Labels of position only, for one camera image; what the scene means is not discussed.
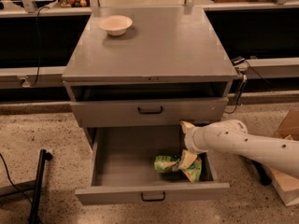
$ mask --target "concrete floor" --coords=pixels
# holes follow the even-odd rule
[[[249,133],[271,136],[288,111],[298,109],[299,103],[243,105],[223,118],[241,119]],[[219,200],[83,206],[74,191],[88,185],[91,151],[65,105],[0,105],[0,140],[15,183],[36,178],[41,148],[52,152],[39,211],[44,224],[299,223],[299,205],[286,207],[272,185],[262,186],[248,160],[217,151],[210,156],[218,179],[231,185]],[[8,186],[1,161],[0,177],[0,187]],[[0,200],[0,223],[28,223],[29,213],[30,204],[19,194]]]

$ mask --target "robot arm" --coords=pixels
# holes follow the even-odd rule
[[[236,119],[195,127],[182,121],[185,146],[194,153],[215,149],[247,157],[282,173],[299,178],[299,142],[248,134]]]

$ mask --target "black handle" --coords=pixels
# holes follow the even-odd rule
[[[138,108],[138,113],[140,115],[158,115],[161,114],[163,112],[163,107],[160,106],[159,110],[142,110],[142,108]]]
[[[143,202],[162,202],[165,200],[165,197],[166,197],[166,193],[163,192],[163,198],[160,198],[160,199],[145,199],[144,196],[143,196],[143,193],[141,192],[141,200]]]

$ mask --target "closed drawer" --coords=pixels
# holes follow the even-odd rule
[[[218,199],[229,188],[217,182],[207,154],[201,180],[181,173],[158,174],[157,155],[180,155],[183,133],[178,125],[97,129],[90,185],[77,189],[83,204],[146,203]]]
[[[180,120],[209,123],[220,120],[227,98],[73,102],[80,127],[178,124]]]

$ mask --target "box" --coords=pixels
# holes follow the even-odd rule
[[[286,139],[292,137],[293,140],[299,141],[299,110],[290,111],[273,136]],[[299,179],[273,168],[265,169],[284,204],[286,206],[299,204]]]

